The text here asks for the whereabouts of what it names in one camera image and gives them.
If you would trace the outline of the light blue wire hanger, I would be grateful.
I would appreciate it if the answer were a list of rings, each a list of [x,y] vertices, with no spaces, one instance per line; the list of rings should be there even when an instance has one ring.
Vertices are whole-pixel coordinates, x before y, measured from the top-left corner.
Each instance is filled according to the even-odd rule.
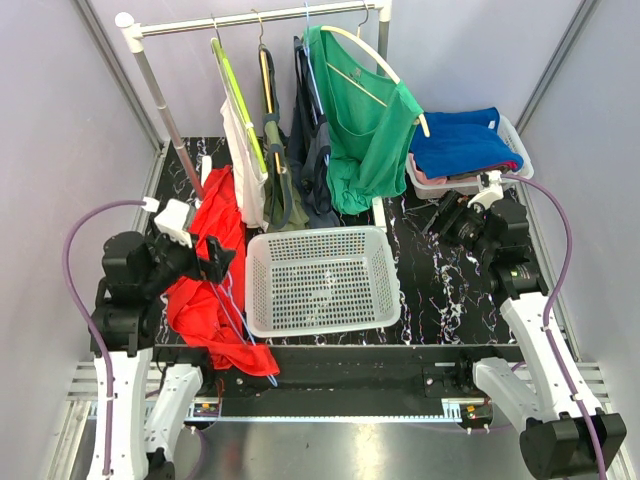
[[[236,304],[233,296],[232,289],[234,281],[232,273],[227,272],[220,283],[210,281],[209,284],[236,336],[241,340],[243,345],[256,347],[257,342],[255,337],[248,329],[246,318]]]

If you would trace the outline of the white tank top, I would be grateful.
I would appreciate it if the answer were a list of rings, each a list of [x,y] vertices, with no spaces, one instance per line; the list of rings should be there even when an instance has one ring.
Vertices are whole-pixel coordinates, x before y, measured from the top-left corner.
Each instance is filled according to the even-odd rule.
[[[249,228],[266,231],[268,222],[264,209],[268,175],[260,169],[258,155],[249,142],[248,130],[231,99],[224,101],[220,113],[232,160],[235,198],[241,219]]]

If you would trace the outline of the lime green hanger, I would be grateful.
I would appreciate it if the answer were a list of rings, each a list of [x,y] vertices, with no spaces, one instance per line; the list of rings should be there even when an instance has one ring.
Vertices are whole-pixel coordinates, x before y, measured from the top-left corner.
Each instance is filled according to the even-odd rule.
[[[230,98],[230,102],[235,108],[235,112],[240,119],[240,124],[247,136],[248,144],[252,148],[253,153],[256,155],[260,171],[266,174],[267,166],[263,157],[262,148],[258,141],[254,124],[251,121],[249,110],[246,106],[244,96],[236,79],[230,60],[222,46],[217,19],[214,16],[211,16],[211,20],[213,21],[214,29],[216,32],[216,37],[211,40],[211,48],[213,54],[216,57],[216,62],[218,64],[218,69],[222,78],[225,92]]]

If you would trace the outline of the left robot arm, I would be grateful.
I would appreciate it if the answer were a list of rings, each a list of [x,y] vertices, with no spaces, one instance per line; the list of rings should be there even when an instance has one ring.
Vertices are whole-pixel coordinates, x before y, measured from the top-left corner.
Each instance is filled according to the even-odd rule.
[[[215,386],[216,372],[199,361],[168,367],[174,383],[164,382],[149,418],[145,418],[146,381],[158,330],[151,316],[159,297],[179,281],[199,281],[234,304],[233,250],[213,236],[191,232],[193,206],[167,205],[150,197],[138,207],[154,214],[159,230],[152,243],[126,231],[103,246],[94,311],[81,312],[92,335],[98,381],[98,425],[92,479],[172,479],[175,447],[187,408]]]

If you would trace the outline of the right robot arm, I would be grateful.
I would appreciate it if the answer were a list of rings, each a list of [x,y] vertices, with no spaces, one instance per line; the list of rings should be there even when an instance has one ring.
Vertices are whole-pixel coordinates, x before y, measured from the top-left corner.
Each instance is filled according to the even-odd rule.
[[[554,292],[529,247],[525,207],[508,198],[482,206],[451,190],[429,229],[478,261],[531,377],[525,383],[499,354],[465,354],[453,374],[457,390],[470,397],[485,393],[499,407],[519,434],[523,460],[534,478],[604,478],[626,437],[626,425],[619,414],[603,410],[552,316]]]

